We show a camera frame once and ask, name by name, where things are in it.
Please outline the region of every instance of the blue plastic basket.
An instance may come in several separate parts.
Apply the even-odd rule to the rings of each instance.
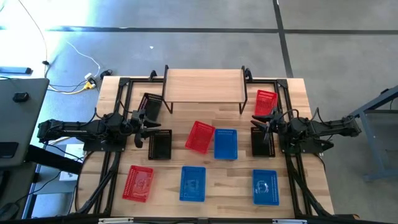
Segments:
[[[255,205],[279,205],[276,171],[253,170],[253,203]]]
[[[181,171],[180,200],[204,202],[206,168],[183,166]]]
[[[238,159],[238,137],[234,129],[216,129],[214,137],[215,159]]]

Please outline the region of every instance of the wooden shelf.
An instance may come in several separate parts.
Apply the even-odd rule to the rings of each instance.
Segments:
[[[241,69],[168,69],[164,100],[171,103],[244,103]]]

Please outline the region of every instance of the red plastic basket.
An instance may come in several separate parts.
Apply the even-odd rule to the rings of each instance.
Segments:
[[[258,90],[254,115],[269,115],[271,110],[277,106],[277,99],[277,93]]]
[[[206,154],[215,129],[211,125],[195,121],[185,147]]]
[[[153,176],[152,168],[131,166],[124,187],[123,199],[146,202]]]

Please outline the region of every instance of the gray concrete floor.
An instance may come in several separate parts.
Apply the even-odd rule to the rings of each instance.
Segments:
[[[275,29],[272,0],[172,1],[24,1],[42,27],[212,27]],[[286,29],[398,29],[398,2],[393,0],[279,0]],[[9,19],[19,16],[19,20]],[[44,46],[33,23],[16,1],[0,12],[0,61],[34,68],[42,76]],[[29,36],[24,35],[28,29]],[[91,60],[78,55],[65,41],[90,55],[116,75],[148,75],[174,68],[250,67],[255,77],[286,77],[278,34],[46,32],[48,78],[71,85],[96,72]],[[338,119],[398,83],[397,35],[286,35],[293,75],[304,78],[312,111],[323,119]],[[48,92],[39,121],[84,121],[92,115],[98,93],[66,96]],[[398,108],[398,101],[392,105]],[[366,220],[398,222],[398,179],[363,181],[374,171],[362,133],[357,138],[333,138],[325,153],[326,175],[336,213],[356,213]],[[59,195],[54,200],[61,200]],[[48,197],[38,199],[34,216],[62,214],[45,211]]]

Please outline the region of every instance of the black basket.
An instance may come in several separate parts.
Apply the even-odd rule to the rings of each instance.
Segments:
[[[172,130],[159,130],[149,137],[149,160],[172,158]]]
[[[144,93],[138,110],[145,109],[147,117],[153,121],[156,121],[161,106],[162,96],[152,93]]]
[[[269,135],[268,144],[264,144],[264,134],[259,128],[252,127],[251,133],[251,151],[254,157],[275,157],[274,136]]]

